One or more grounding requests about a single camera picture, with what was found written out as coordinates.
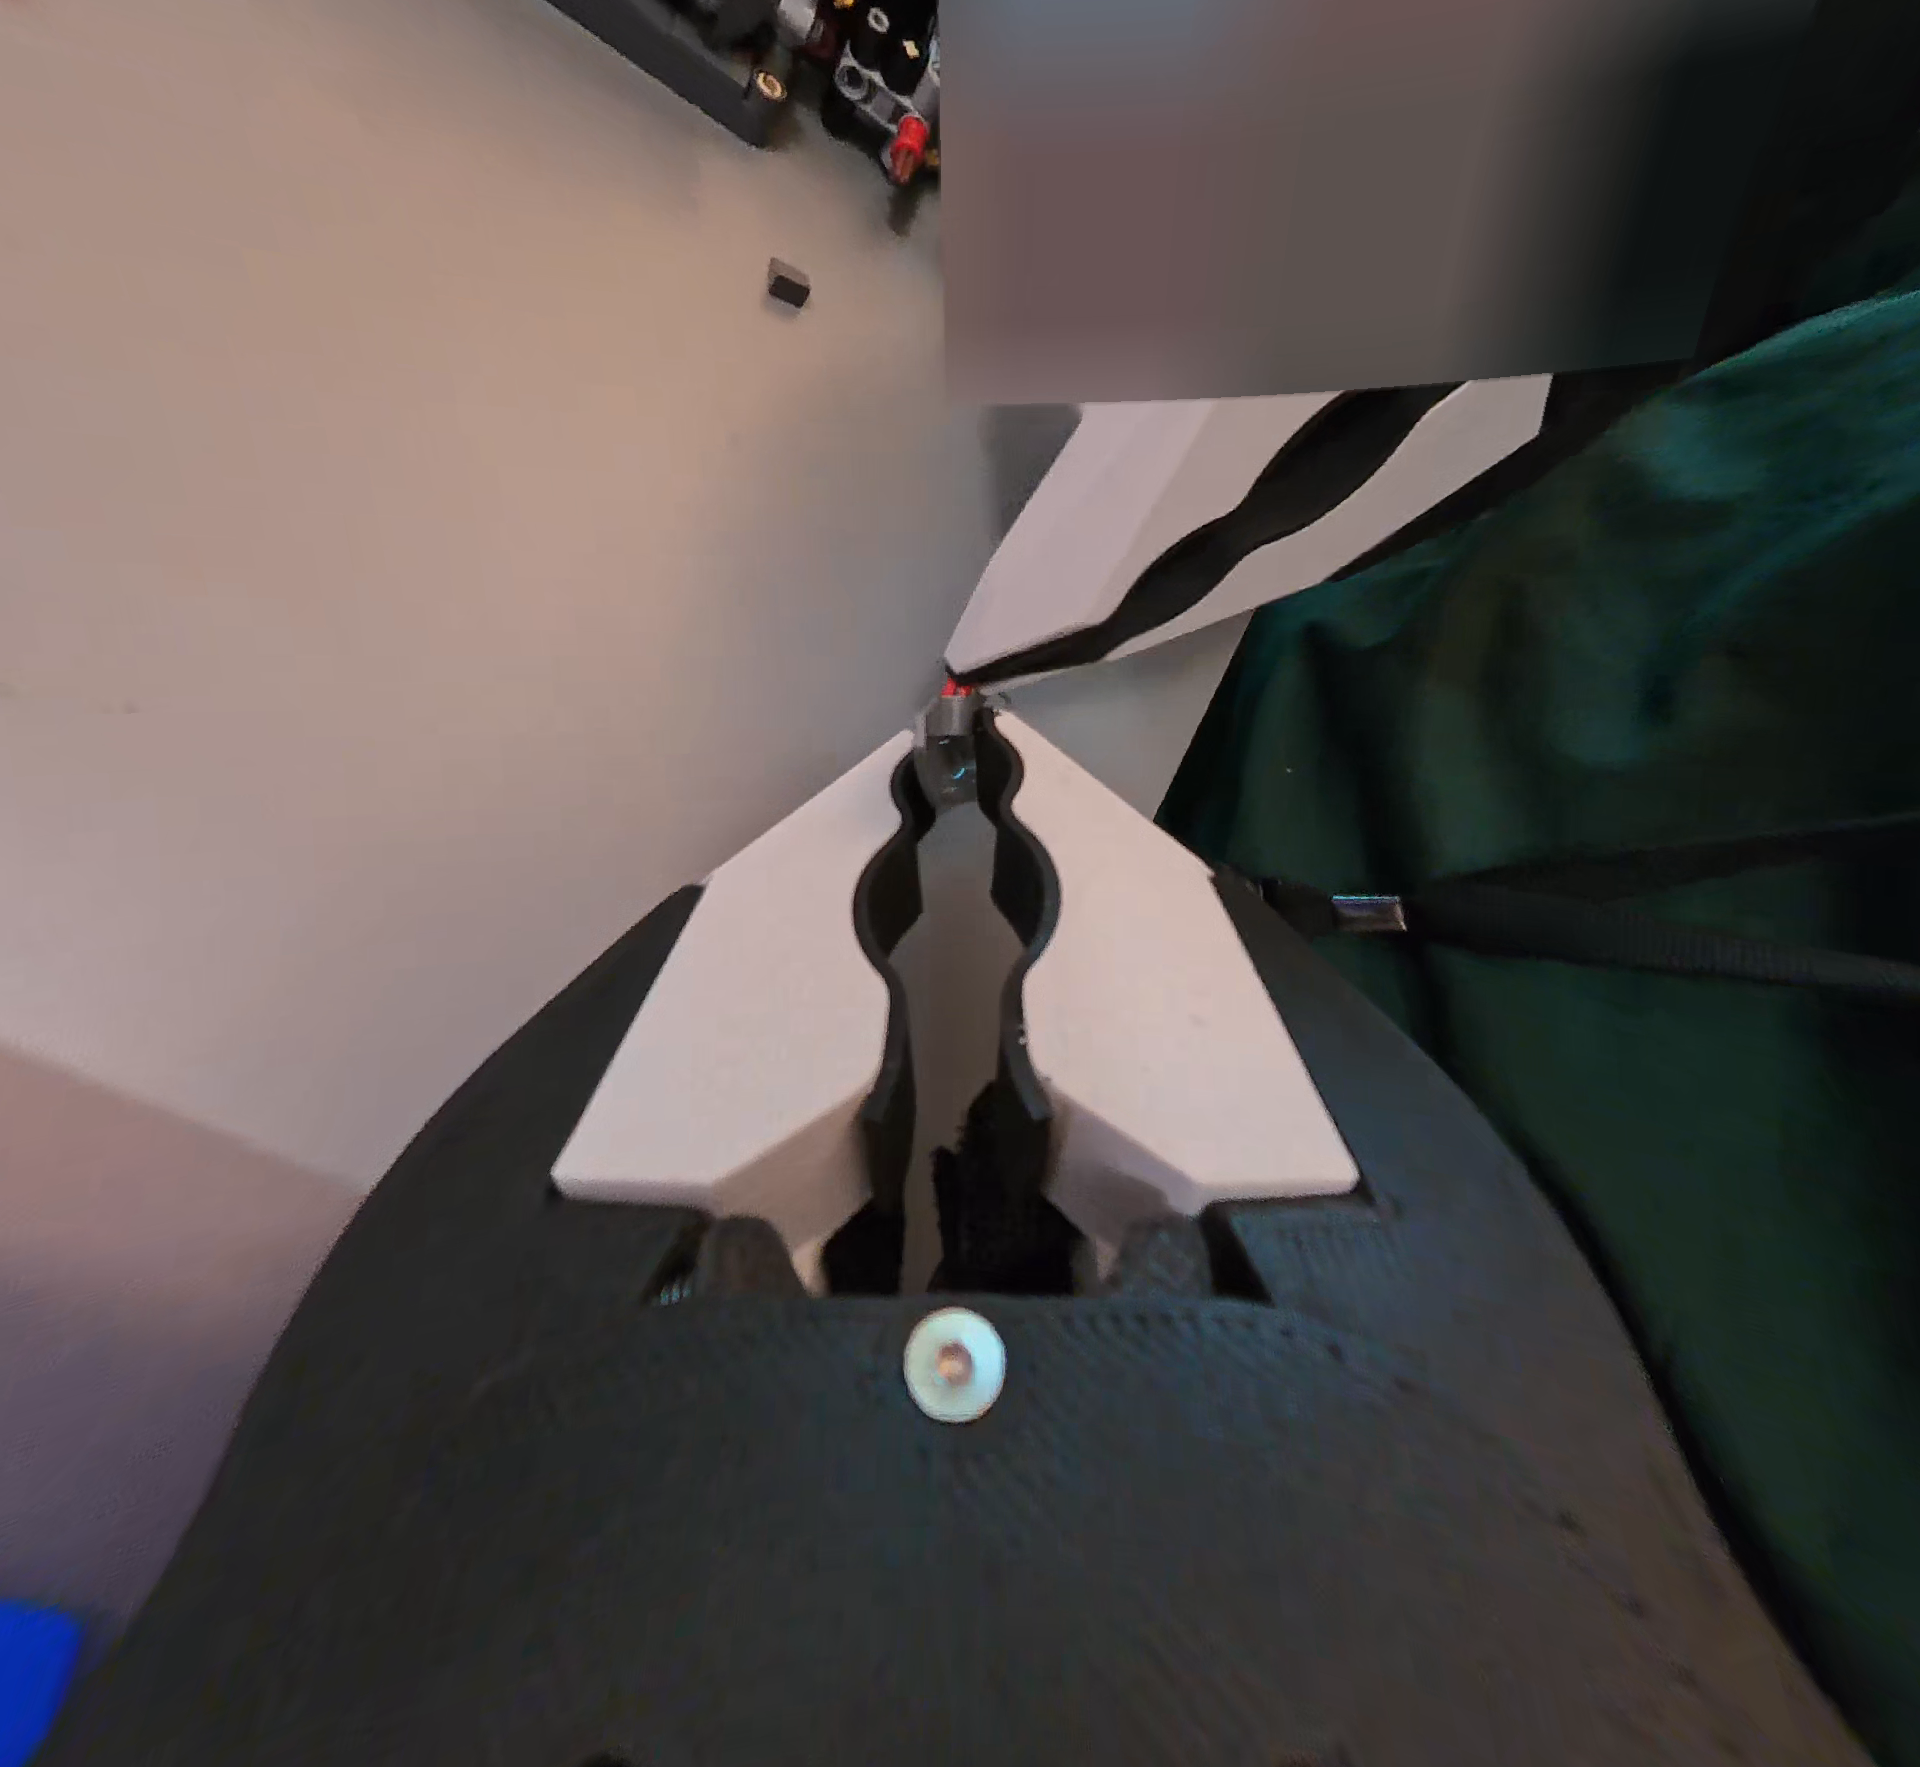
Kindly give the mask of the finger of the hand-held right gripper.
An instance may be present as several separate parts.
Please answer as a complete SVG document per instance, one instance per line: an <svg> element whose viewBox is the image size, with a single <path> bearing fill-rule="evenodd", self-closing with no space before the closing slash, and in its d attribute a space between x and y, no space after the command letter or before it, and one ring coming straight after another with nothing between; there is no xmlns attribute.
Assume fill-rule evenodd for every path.
<svg viewBox="0 0 1920 1767"><path fill-rule="evenodd" d="M976 676L1108 622L1141 572L1235 511L1332 399L1088 408L976 582L948 640L948 672Z"/></svg>
<svg viewBox="0 0 1920 1767"><path fill-rule="evenodd" d="M1334 392L1235 511L1141 572L1108 622L1017 653L978 679L1028 683L1103 666L1334 579L1533 447L1550 387L1550 375L1506 375Z"/></svg>

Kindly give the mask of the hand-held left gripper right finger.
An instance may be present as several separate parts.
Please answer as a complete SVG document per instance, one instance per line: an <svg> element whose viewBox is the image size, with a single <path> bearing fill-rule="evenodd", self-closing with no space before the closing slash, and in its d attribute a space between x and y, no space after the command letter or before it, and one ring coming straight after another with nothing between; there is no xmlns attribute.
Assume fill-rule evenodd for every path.
<svg viewBox="0 0 1920 1767"><path fill-rule="evenodd" d="M1212 870L1018 715L996 732L1012 823L1052 881L1022 977L1052 1109L1044 1193L1100 1274L1147 1220L1355 1197L1361 1168Z"/></svg>

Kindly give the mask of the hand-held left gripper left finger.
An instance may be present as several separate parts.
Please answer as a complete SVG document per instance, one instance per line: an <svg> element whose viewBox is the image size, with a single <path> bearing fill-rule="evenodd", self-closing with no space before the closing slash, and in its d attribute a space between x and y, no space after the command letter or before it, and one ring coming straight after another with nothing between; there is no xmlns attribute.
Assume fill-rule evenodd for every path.
<svg viewBox="0 0 1920 1767"><path fill-rule="evenodd" d="M889 1026L854 886L900 830L903 728L699 884L554 1161L569 1203L771 1224L807 1290L876 1197L854 1115Z"/></svg>

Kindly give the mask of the grey lego wing piece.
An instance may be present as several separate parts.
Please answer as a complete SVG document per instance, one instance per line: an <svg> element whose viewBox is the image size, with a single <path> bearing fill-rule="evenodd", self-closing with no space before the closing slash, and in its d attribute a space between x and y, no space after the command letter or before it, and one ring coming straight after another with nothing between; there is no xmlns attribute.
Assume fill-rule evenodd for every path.
<svg viewBox="0 0 1920 1767"><path fill-rule="evenodd" d="M982 691L969 704L942 704L935 695L915 724L915 772L935 818L976 801L982 724L994 724Z"/></svg>

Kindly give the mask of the blue plastic parts bin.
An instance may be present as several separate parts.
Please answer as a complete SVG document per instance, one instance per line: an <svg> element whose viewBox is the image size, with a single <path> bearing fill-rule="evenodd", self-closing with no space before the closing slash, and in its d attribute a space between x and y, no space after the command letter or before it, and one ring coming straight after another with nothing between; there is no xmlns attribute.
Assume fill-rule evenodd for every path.
<svg viewBox="0 0 1920 1767"><path fill-rule="evenodd" d="M28 1763L79 1666L84 1617L35 1600L3 1600L3 1763Z"/></svg>

